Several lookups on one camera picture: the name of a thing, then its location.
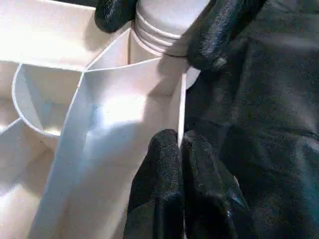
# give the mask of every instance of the black fabric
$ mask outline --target black fabric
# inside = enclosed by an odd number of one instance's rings
[[[260,238],[319,235],[319,2],[267,1],[201,73],[186,130],[239,182]]]
[[[183,182],[174,130],[151,140],[148,154],[131,187],[125,239],[181,239]]]

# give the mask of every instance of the white plastic tray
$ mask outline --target white plastic tray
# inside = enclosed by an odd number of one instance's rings
[[[186,60],[130,23],[99,31],[94,10],[0,2],[0,238],[121,238],[151,137],[181,144]]]

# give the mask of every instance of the gloved hand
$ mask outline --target gloved hand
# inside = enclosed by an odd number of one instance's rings
[[[151,140],[131,188],[125,239],[255,238],[237,180],[201,136],[189,135],[183,159],[176,133]]]
[[[237,26],[242,28],[260,9],[264,0],[217,0],[191,41],[187,58],[199,70],[218,69],[227,61],[228,44]],[[97,26],[113,32],[135,18],[137,0],[99,0]]]

